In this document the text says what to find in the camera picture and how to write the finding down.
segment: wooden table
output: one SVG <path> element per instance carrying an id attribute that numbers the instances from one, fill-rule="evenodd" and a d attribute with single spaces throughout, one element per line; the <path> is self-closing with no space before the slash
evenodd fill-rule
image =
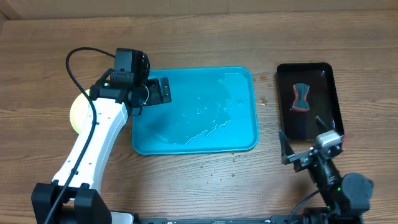
<path id="1" fill-rule="evenodd" d="M 249 152 L 140 156 L 131 122 L 106 166 L 102 197 L 141 217 L 239 218 L 288 214 L 314 191 L 307 172 L 280 164 L 280 63 L 328 62 L 346 130 L 342 174 L 375 183 L 367 223 L 398 221 L 398 12 L 345 11 L 225 16 L 6 21 L 0 34 L 0 222 L 34 223 L 30 194 L 49 183 L 77 134 L 69 109 L 79 94 L 65 70 L 76 47 L 140 49 L 153 69 L 241 65 L 253 74 L 260 140 Z M 84 88 L 113 61 L 79 52 Z M 316 196 L 306 206 L 322 206 Z"/>

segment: wood grain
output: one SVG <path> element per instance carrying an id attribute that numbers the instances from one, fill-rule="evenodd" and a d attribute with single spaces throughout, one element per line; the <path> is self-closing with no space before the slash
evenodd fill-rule
<path id="1" fill-rule="evenodd" d="M 398 9 L 397 0 L 0 0 L 10 19 Z"/>
<path id="2" fill-rule="evenodd" d="M 2 29 L 3 22 L 6 21 L 6 20 L 7 20 L 7 18 L 0 11 L 0 31 Z"/>
<path id="3" fill-rule="evenodd" d="M 5 21 L 1 223 L 34 223 L 34 185 L 50 182 L 75 142 L 68 112 L 79 92 L 65 57 L 81 46 L 140 49 L 153 69 L 241 65 L 254 79 L 260 140 L 249 152 L 140 156 L 131 147 L 129 121 L 104 174 L 110 209 L 167 218 L 288 214 L 315 187 L 306 172 L 280 164 L 274 73 L 280 63 L 328 62 L 346 130 L 346 150 L 335 164 L 342 174 L 361 172 L 374 181 L 367 223 L 397 222 L 398 13 L 346 11 Z M 71 60 L 84 88 L 112 66 L 96 52 Z"/>

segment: plastic tray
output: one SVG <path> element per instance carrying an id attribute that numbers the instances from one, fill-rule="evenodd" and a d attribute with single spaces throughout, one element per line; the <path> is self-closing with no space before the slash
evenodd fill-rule
<path id="1" fill-rule="evenodd" d="M 316 116 L 344 135 L 335 79 L 328 63 L 281 64 L 277 67 L 276 77 L 282 129 L 289 139 L 314 140 L 321 134 L 315 122 Z M 309 110 L 305 104 L 295 104 L 297 97 L 293 86 L 298 83 L 309 86 L 309 89 L 302 89 L 307 94 L 303 93 L 301 98 L 302 101 L 306 98 Z M 298 110 L 294 106 L 303 107 L 304 110 Z"/>
<path id="2" fill-rule="evenodd" d="M 152 70 L 169 79 L 172 102 L 133 116 L 132 146 L 143 155 L 245 151 L 258 142 L 254 89 L 243 67 Z"/>

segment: black cable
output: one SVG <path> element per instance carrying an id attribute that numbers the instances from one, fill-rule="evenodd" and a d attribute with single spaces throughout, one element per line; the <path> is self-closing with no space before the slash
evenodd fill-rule
<path id="1" fill-rule="evenodd" d="M 88 145 L 89 145 L 89 143 L 90 143 L 90 141 L 91 141 L 91 138 L 93 137 L 94 130 L 95 130 L 95 126 L 96 126 L 96 123 L 97 123 L 97 112 L 96 112 L 96 110 L 95 110 L 95 106 L 94 106 L 93 101 L 92 101 L 92 100 L 90 99 L 90 97 L 87 95 L 87 93 L 86 93 L 86 91 L 83 89 L 83 87 L 81 87 L 81 85 L 80 85 L 79 82 L 76 80 L 76 78 L 73 76 L 72 71 L 71 71 L 70 68 L 69 68 L 69 59 L 70 59 L 70 56 L 72 56 L 73 53 L 75 53 L 75 52 L 77 52 L 77 51 L 80 51 L 80 50 L 94 50 L 94 51 L 101 52 L 102 54 L 106 54 L 106 55 L 108 55 L 108 56 L 110 56 L 110 57 L 115 58 L 115 56 L 114 56 L 113 54 L 111 54 L 111 53 L 105 52 L 105 51 L 100 50 L 100 49 L 95 49 L 95 48 L 92 48 L 92 47 L 79 47 L 79 48 L 74 49 L 74 50 L 72 50 L 71 52 L 69 52 L 69 54 L 68 54 L 68 56 L 67 56 L 66 66 L 67 66 L 68 74 L 69 74 L 70 78 L 72 79 L 72 81 L 73 81 L 73 82 L 75 83 L 75 85 L 77 86 L 77 88 L 79 88 L 79 90 L 83 93 L 83 95 L 86 97 L 86 99 L 88 100 L 88 102 L 89 102 L 89 104 L 90 104 L 91 109 L 93 110 L 93 124 L 91 125 L 90 133 L 88 134 L 86 143 L 85 143 L 85 145 L 83 146 L 83 149 L 82 149 L 81 152 L 80 152 L 80 155 L 79 155 L 79 157 L 78 157 L 78 159 L 77 159 L 77 161 L 76 161 L 76 163 L 75 163 L 75 166 L 73 166 L 72 170 L 70 171 L 70 175 L 69 175 L 67 181 L 65 182 L 65 185 L 62 187 L 61 192 L 59 193 L 57 199 L 55 200 L 54 204 L 52 205 L 52 207 L 51 207 L 51 209 L 50 209 L 50 211 L 49 211 L 49 214 L 47 215 L 47 218 L 46 218 L 45 221 L 44 221 L 45 224 L 48 224 L 49 221 L 51 220 L 51 217 L 52 217 L 52 215 L 53 215 L 55 209 L 57 209 L 58 204 L 60 203 L 60 201 L 61 201 L 61 199 L 62 199 L 62 196 L 64 195 L 66 189 L 68 188 L 70 182 L 72 181 L 73 176 L 76 174 L 77 168 L 79 167 L 80 162 L 81 162 L 81 160 L 83 159 L 83 156 L 85 155 L 85 152 L 86 152 L 86 150 L 87 150 L 87 147 L 88 147 Z"/>
<path id="2" fill-rule="evenodd" d="M 298 205 L 296 205 L 296 207 L 293 208 L 292 212 L 291 212 L 290 215 L 289 215 L 289 219 L 287 220 L 287 223 L 288 223 L 288 224 L 293 224 L 293 223 L 291 223 L 290 221 L 291 221 L 291 219 L 292 219 L 294 213 L 296 213 L 297 210 L 298 210 L 303 204 L 305 204 L 305 202 L 307 202 L 308 200 L 310 200 L 310 198 L 312 198 L 312 197 L 313 197 L 314 195 L 316 195 L 317 193 L 319 193 L 319 190 L 316 190 L 316 191 L 312 192 L 312 194 L 308 195 L 308 196 L 307 196 L 305 199 L 303 199 Z"/>

